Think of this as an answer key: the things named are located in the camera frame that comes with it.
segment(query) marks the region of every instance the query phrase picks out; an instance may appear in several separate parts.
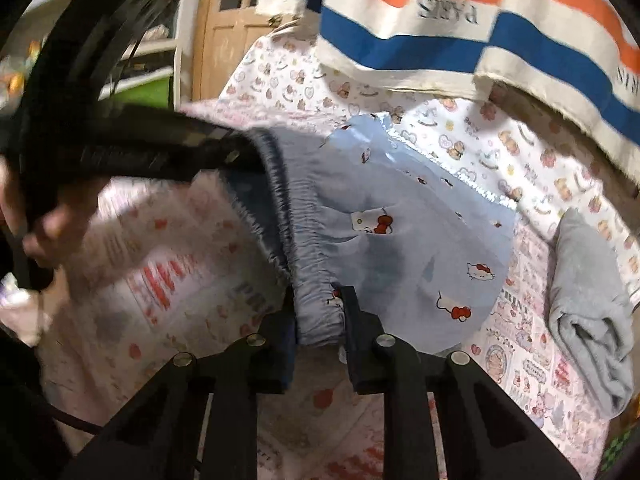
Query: bed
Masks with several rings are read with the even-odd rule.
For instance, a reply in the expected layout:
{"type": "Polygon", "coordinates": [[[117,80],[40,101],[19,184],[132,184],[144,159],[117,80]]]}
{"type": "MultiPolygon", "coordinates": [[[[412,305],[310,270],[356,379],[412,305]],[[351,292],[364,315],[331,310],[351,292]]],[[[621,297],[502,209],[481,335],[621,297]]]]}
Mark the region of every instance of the bed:
{"type": "MultiPolygon", "coordinates": [[[[482,329],[460,348],[583,478],[594,478],[608,421],[545,326],[550,242],[564,210],[580,209],[615,248],[637,302],[640,250],[623,218],[640,215],[628,185],[585,136],[523,95],[495,86],[490,101],[476,103],[377,90],[324,69],[314,48],[295,29],[260,38],[219,99],[184,111],[238,128],[327,134],[352,115],[386,111],[449,171],[517,200],[509,276],[482,329]]],[[[176,352],[204,356],[254,332],[284,293],[214,173],[191,186],[114,179],[64,270],[70,299],[40,345],[46,391],[98,424],[176,352]]],[[[292,389],[260,400],[258,477],[381,478],[382,398],[353,393],[338,347],[299,352],[292,389]]],[[[74,449],[87,440],[65,435],[74,449]]]]}

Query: folded gray cloth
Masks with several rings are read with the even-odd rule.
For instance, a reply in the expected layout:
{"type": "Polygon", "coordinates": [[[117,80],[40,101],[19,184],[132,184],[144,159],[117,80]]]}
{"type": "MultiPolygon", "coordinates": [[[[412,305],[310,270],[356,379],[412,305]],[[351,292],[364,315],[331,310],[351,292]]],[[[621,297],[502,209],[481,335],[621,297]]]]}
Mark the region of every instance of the folded gray cloth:
{"type": "Polygon", "coordinates": [[[549,330],[577,365],[603,416],[614,418],[633,394],[629,352],[633,306],[616,255],[576,209],[560,222],[549,330]]]}

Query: green object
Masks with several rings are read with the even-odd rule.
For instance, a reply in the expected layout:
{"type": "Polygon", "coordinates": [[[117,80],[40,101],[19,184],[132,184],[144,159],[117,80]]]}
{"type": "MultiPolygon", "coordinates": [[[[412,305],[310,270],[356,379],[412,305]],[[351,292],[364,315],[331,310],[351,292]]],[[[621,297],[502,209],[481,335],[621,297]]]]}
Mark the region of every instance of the green object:
{"type": "Polygon", "coordinates": [[[129,88],[122,92],[117,92],[113,96],[113,99],[126,103],[153,106],[155,108],[168,108],[169,84],[170,78],[165,77],[140,86],[129,88]]]}
{"type": "Polygon", "coordinates": [[[601,473],[609,470],[611,466],[613,466],[615,461],[620,457],[622,450],[625,449],[626,441],[629,440],[629,437],[631,436],[631,433],[635,427],[636,425],[633,424],[630,428],[628,428],[628,430],[625,431],[625,433],[623,433],[621,436],[617,436],[611,441],[609,447],[607,447],[602,455],[602,460],[600,461],[601,473]]]}

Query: person's hand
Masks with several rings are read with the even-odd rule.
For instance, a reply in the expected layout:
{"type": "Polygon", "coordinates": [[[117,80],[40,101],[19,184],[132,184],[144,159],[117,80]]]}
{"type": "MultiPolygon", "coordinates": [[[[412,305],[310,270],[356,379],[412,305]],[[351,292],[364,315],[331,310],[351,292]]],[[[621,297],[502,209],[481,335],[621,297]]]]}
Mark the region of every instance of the person's hand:
{"type": "MultiPolygon", "coordinates": [[[[98,194],[108,178],[94,178],[58,190],[58,206],[39,218],[22,240],[27,256],[41,267],[56,267],[78,250],[89,220],[98,207],[98,194]]],[[[18,175],[0,156],[0,222],[14,235],[26,231],[24,198],[18,175]]]]}

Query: striped towel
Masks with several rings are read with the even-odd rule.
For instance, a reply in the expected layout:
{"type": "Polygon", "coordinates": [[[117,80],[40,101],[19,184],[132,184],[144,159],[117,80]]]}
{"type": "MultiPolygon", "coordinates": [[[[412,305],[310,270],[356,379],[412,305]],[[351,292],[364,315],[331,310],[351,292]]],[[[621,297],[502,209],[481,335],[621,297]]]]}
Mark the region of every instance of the striped towel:
{"type": "Polygon", "coordinates": [[[475,100],[504,81],[578,124],[640,184],[640,52],[608,0],[257,3],[260,14],[306,9],[320,14],[322,63],[377,88],[475,100]]]}

